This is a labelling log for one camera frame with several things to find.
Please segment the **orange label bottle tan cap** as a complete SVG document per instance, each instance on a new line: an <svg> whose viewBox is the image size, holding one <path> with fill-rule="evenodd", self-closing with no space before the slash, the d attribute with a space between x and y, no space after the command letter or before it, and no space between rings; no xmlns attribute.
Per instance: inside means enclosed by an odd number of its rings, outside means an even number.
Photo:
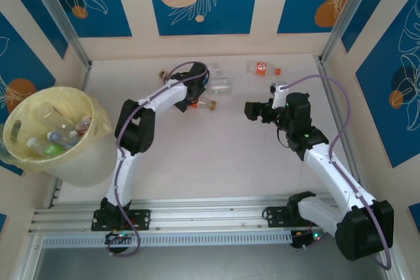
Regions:
<svg viewBox="0 0 420 280"><path fill-rule="evenodd" d="M215 110L217 103L214 100L200 98L190 105L191 108L201 108L207 110Z"/></svg>

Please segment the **clear bottle white green label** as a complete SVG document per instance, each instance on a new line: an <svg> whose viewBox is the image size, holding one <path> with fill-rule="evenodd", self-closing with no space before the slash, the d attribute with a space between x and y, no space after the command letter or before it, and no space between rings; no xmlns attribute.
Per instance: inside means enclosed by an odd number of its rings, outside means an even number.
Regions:
<svg viewBox="0 0 420 280"><path fill-rule="evenodd" d="M213 78L208 84L211 95L230 94L232 85L229 78Z"/></svg>

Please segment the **purple tinted clear bottle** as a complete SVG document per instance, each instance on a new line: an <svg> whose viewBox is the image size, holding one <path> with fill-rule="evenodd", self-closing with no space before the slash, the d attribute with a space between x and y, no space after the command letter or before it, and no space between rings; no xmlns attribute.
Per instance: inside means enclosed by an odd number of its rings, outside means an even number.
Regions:
<svg viewBox="0 0 420 280"><path fill-rule="evenodd" d="M78 144L80 137L78 133L73 130L69 133L50 131L47 134L47 139L53 144L59 145L65 150L70 150Z"/></svg>

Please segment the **cream plastic bin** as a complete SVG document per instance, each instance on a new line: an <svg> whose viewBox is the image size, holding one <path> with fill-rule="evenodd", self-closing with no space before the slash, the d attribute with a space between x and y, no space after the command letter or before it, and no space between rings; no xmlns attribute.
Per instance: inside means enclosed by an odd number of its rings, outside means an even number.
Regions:
<svg viewBox="0 0 420 280"><path fill-rule="evenodd" d="M40 172L46 172L74 186L88 187L97 185L109 176L116 162L112 128L110 134L99 140L93 148L98 151L95 152L88 149L87 153L82 153L81 159L77 159L75 162L67 162L63 166ZM8 162L13 165L14 157L8 150L7 153L11 156Z"/></svg>

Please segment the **clear bottle blue label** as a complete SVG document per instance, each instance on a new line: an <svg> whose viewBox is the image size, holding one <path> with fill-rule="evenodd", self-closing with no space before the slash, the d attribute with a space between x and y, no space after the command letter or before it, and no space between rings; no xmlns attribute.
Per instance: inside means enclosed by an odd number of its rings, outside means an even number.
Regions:
<svg viewBox="0 0 420 280"><path fill-rule="evenodd" d="M207 65L208 74L205 76L203 84L206 85L210 79L217 78L221 75L221 69L216 64Z"/></svg>

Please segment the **clear bottle orange label orange cap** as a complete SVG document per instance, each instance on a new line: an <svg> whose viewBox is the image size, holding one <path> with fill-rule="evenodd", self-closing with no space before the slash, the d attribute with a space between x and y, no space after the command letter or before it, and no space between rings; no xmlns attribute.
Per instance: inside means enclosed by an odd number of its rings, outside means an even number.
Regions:
<svg viewBox="0 0 420 280"><path fill-rule="evenodd" d="M267 76L267 75L276 75L279 76L282 73L282 69L272 62L260 61L260 60L251 60L248 61L246 67L246 73L256 76Z"/></svg>

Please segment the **small control circuit board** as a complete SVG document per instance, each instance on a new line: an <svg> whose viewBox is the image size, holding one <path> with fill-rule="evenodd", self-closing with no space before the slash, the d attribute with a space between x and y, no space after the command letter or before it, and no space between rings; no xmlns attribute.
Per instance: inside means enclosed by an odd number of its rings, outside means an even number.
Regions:
<svg viewBox="0 0 420 280"><path fill-rule="evenodd" d="M105 236L105 245L130 245L132 238L135 235L133 233L116 233L111 231Z"/></svg>
<svg viewBox="0 0 420 280"><path fill-rule="evenodd" d="M318 242L321 241L325 235L327 235L325 230L292 231L291 246L294 249L307 250L310 247L313 247L315 244L318 244Z"/></svg>

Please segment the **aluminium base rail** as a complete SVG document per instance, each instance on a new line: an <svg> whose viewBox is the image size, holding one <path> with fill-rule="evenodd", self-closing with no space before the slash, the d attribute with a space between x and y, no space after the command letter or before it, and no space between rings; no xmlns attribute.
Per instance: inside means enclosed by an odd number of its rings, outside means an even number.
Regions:
<svg viewBox="0 0 420 280"><path fill-rule="evenodd" d="M131 209L151 211L149 233L266 231L267 207L285 206L288 195L134 200ZM59 203L34 212L30 235L90 234L98 201Z"/></svg>

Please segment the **aluminium frame post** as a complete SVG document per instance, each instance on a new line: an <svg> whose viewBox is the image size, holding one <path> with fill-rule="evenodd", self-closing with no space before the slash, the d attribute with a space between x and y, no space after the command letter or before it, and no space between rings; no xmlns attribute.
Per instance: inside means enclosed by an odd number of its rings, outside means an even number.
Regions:
<svg viewBox="0 0 420 280"><path fill-rule="evenodd" d="M43 248L44 236L25 236L18 252L10 280L34 280L35 272Z"/></svg>
<svg viewBox="0 0 420 280"><path fill-rule="evenodd" d="M350 21L352 20L355 12L357 11L362 0L347 0L344 8L342 9L332 31L328 37L328 40L320 55L320 65L325 67L327 61L332 56L335 47L341 40L345 30L347 29Z"/></svg>
<svg viewBox="0 0 420 280"><path fill-rule="evenodd" d="M44 7L49 12L51 18L54 20L54 23L60 30L61 34L65 38L68 45L72 48L77 59L80 61L81 65L86 69L91 69L91 60L89 59L85 49L83 48L77 32L75 31L72 23L70 22L68 16L66 15L62 5L59 0L41 0L44 4Z"/></svg>
<svg viewBox="0 0 420 280"><path fill-rule="evenodd" d="M389 249L389 252L392 266L390 270L385 271L387 280L413 280L395 231L393 246Z"/></svg>

